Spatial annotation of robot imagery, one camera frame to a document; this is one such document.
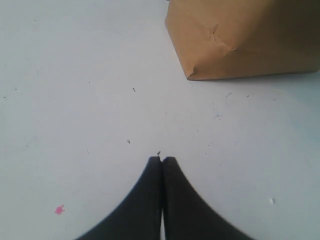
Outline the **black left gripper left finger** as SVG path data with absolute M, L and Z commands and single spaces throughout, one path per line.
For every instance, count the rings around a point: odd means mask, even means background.
M 123 201 L 80 240 L 159 240 L 162 219 L 162 162 L 148 159 Z

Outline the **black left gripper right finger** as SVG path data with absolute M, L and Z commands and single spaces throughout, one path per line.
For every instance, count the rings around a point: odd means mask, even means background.
M 195 191 L 176 158 L 162 161 L 163 218 L 167 240 L 251 240 L 217 214 Z

